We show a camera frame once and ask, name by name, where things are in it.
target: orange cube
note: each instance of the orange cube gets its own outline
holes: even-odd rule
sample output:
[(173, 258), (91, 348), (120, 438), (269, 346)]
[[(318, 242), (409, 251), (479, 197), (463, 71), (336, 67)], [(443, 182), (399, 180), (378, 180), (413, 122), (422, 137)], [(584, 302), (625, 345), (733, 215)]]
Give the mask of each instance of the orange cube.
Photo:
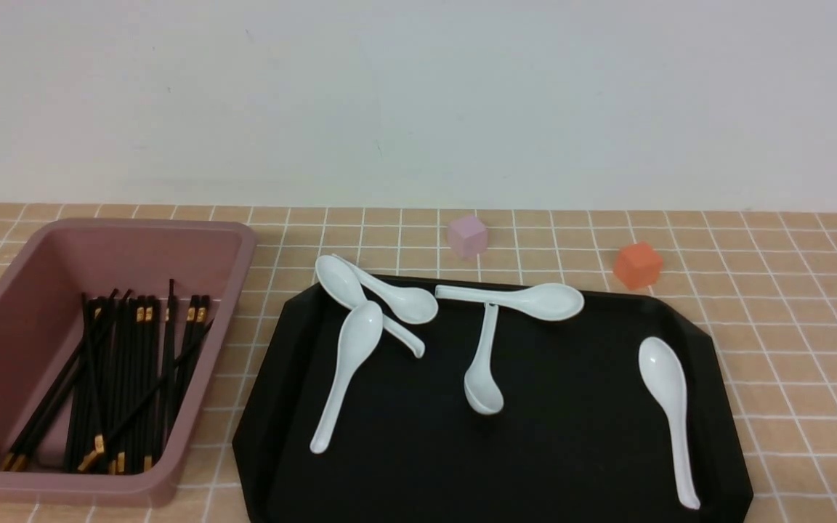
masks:
[(612, 272), (629, 291), (634, 291), (657, 282), (662, 268), (664, 258), (647, 242), (641, 242), (618, 252)]

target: tray rim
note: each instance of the tray rim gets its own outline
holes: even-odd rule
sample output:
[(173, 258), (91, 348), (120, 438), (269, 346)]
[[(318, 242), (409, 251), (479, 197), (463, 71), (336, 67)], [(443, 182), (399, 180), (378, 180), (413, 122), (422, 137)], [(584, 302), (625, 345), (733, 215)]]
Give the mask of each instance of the tray rim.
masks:
[[(519, 289), (530, 287), (530, 285), (478, 283), (424, 277), (398, 277), (397, 275), (375, 276), (393, 285), (458, 285), (459, 287), (492, 289), (492, 291), (518, 291)], [(687, 374), (688, 386), (692, 383), (696, 394), (704, 394), (710, 398), (707, 402), (710, 408), (713, 407), (711, 402), (717, 404), (715, 406), (717, 408), (714, 408), (712, 411), (693, 410), (695, 423), (690, 427), (691, 431), (697, 433), (695, 434), (695, 438), (707, 438), (707, 440), (710, 440), (711, 438), (708, 438), (708, 434), (720, 434), (721, 438), (727, 439), (723, 445), (720, 445), (720, 451), (717, 451), (717, 453), (708, 453), (707, 455), (694, 454), (691, 445), (691, 455), (694, 463), (700, 461), (704, 463), (703, 466), (713, 471), (710, 474), (713, 480), (711, 489), (718, 490), (720, 487), (723, 487), (719, 496), (723, 503), (720, 503), (720, 506), (712, 506), (710, 503), (704, 503), (700, 509), (700, 521), (706, 523), (741, 523), (753, 500), (753, 487), (751, 486), (750, 476), (748, 476), (744, 453), (741, 449), (737, 428), (735, 428), (731, 406), (728, 401), (727, 388), (724, 386), (724, 377), (721, 374), (721, 366), (711, 336), (702, 330), (702, 328), (698, 327), (698, 325), (685, 318), (684, 315), (681, 315), (680, 312), (677, 312), (671, 305), (653, 296), (601, 291), (581, 291), (581, 293), (585, 299), (590, 297), (614, 298), (647, 306), (649, 307), (649, 314), (664, 315), (671, 322), (670, 325), (667, 325), (668, 331), (676, 331), (687, 339), (687, 345), (689, 345), (687, 351), (685, 351), (687, 355), (681, 357), (681, 361), (684, 358), (690, 360), (690, 368), (688, 369), (687, 364), (684, 362), (684, 373)], [(270, 424), (275, 423), (272, 418), (277, 414), (273, 412), (273, 406), (277, 404), (280, 407), (278, 414), (288, 416), (287, 421), (291, 421), (292, 413), (295, 410), (295, 408), (289, 408), (285, 405), (280, 406), (278, 404), (279, 398), (288, 394), (282, 385), (286, 376), (290, 374), (286, 372), (286, 366), (295, 364), (306, 365), (307, 367), (309, 358), (306, 355), (308, 354), (303, 354), (300, 357), (299, 354), (296, 354), (298, 352), (296, 349), (303, 342), (311, 342), (315, 338), (316, 330), (308, 327), (313, 322), (320, 320), (323, 306), (330, 301), (330, 297), (323, 291), (321, 285), (315, 283), (312, 287), (299, 292), (298, 295), (295, 295), (295, 297), (283, 305), (275, 332), (273, 332), (272, 340), (270, 340), (267, 355), (260, 365), (258, 378), (247, 398), (245, 410), (238, 422), (235, 436), (232, 438), (232, 451), (235, 453), (235, 461), (237, 463), (238, 476), (241, 480), (241, 489), (245, 498), (247, 514), (253, 522), (263, 523), (269, 521), (265, 513), (260, 513), (258, 503), (255, 502), (253, 494), (259, 490), (262, 483), (272, 480), (272, 477), (267, 477), (267, 473), (268, 471), (276, 470), (279, 461), (279, 452), (283, 446), (282, 440), (285, 440), (285, 434), (270, 433)], [(293, 345), (293, 350), (272, 350), (277, 346), (286, 344)], [(675, 349), (675, 352), (680, 357), (681, 351)], [(302, 384), (295, 391), (296, 400), (298, 399), (300, 390), (302, 390)], [(264, 410), (260, 410), (258, 404), (265, 406)], [(690, 410), (693, 408), (692, 400), (688, 408)], [(246, 415), (247, 413), (253, 413), (253, 416), (248, 416)], [(265, 455), (265, 453), (258, 453), (256, 449), (260, 447), (269, 447), (275, 450), (277, 454), (270, 457)], [(260, 463), (262, 457), (270, 458), (269, 461), (273, 461), (273, 463)], [(266, 467), (267, 464), (270, 464), (272, 468), (268, 469)]]

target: pink plastic container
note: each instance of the pink plastic container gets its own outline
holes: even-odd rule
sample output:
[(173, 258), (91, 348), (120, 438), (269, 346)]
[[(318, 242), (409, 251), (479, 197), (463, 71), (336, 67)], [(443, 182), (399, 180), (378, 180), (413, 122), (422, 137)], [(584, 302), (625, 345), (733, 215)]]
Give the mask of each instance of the pink plastic container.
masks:
[[(0, 472), (0, 500), (24, 503), (162, 506), (176, 493), (183, 457), (225, 331), (251, 264), (256, 236), (229, 222), (61, 219), (40, 229), (0, 279), (0, 461), (82, 335), (79, 294), (113, 288), (166, 297), (209, 294), (215, 325), (206, 336), (163, 457), (134, 476)], [(39, 449), (59, 461), (69, 408)]]

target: cube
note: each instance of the cube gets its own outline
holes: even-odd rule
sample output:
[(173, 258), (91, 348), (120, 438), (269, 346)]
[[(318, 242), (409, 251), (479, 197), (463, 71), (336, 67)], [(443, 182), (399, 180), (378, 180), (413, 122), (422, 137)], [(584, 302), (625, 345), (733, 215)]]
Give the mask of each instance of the cube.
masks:
[(618, 252), (612, 272), (629, 291), (634, 291), (657, 282), (662, 268), (664, 258), (647, 242), (641, 242)]
[(448, 225), (448, 245), (461, 258), (472, 258), (486, 251), (489, 234), (480, 220), (469, 214)]

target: pink cube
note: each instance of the pink cube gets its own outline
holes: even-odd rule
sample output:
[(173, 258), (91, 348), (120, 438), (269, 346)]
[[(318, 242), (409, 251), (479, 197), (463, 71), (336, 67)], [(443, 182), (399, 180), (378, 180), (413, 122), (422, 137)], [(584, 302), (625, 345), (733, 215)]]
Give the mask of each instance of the pink cube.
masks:
[(448, 245), (461, 258), (472, 258), (486, 251), (489, 234), (486, 226), (470, 214), (448, 225)]

